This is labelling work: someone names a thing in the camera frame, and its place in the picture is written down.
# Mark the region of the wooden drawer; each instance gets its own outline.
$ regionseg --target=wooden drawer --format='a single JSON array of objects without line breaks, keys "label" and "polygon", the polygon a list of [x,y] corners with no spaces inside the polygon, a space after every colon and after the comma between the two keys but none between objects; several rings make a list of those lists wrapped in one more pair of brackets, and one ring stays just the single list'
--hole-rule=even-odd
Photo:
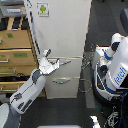
[{"label": "wooden drawer", "polygon": [[0,31],[0,49],[31,48],[27,30]]},{"label": "wooden drawer", "polygon": [[0,82],[0,93],[13,93],[17,91],[26,81]]},{"label": "wooden drawer", "polygon": [[31,75],[33,69],[37,68],[33,66],[16,66],[16,67],[0,67],[0,76],[16,76],[16,75]]},{"label": "wooden drawer", "polygon": [[35,65],[31,49],[0,50],[0,66]]}]

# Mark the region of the sticker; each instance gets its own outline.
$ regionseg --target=sticker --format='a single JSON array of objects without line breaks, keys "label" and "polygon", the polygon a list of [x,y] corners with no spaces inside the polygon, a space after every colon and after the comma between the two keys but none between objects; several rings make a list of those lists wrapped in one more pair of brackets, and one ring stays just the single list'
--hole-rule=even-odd
[{"label": "sticker", "polygon": [[49,16],[49,5],[48,3],[37,3],[38,15],[48,17]]},{"label": "sticker", "polygon": [[13,53],[15,58],[25,58],[28,57],[27,53]]},{"label": "sticker", "polygon": [[7,33],[8,38],[13,38],[12,33]]},{"label": "sticker", "polygon": [[0,55],[1,57],[6,57],[6,55]]},{"label": "sticker", "polygon": [[13,69],[12,67],[9,67],[8,69]]}]

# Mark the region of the logo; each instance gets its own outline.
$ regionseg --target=logo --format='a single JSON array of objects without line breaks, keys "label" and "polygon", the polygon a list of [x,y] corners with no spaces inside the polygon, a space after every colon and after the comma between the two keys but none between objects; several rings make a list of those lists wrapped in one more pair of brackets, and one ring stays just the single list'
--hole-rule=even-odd
[{"label": "logo", "polygon": [[126,69],[124,67],[120,67],[119,73],[114,78],[115,82],[120,85],[125,77],[125,74],[127,73]]}]

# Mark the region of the wooden cabinet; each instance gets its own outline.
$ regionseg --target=wooden cabinet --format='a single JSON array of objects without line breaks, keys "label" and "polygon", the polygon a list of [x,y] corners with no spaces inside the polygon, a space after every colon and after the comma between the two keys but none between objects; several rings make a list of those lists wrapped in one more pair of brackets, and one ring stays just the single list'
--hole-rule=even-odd
[{"label": "wooden cabinet", "polygon": [[[30,76],[38,68],[37,57],[29,29],[12,30],[14,18],[9,18],[7,30],[0,31],[0,78]],[[0,93],[13,93],[25,81],[0,81]]]}]

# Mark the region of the white robot body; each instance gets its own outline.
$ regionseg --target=white robot body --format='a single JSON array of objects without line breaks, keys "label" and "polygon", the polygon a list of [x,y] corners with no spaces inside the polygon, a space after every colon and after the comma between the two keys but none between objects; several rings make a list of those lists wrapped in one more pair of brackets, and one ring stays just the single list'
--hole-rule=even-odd
[{"label": "white robot body", "polygon": [[119,89],[126,75],[128,74],[128,38],[124,38],[119,44],[116,54],[113,56],[111,65],[109,66],[109,79],[112,84]]},{"label": "white robot body", "polygon": [[98,47],[95,54],[92,64],[92,69],[95,66],[95,89],[108,101],[118,99],[128,88],[128,86],[122,87],[128,74],[128,38],[116,33],[112,36],[111,46]]}]

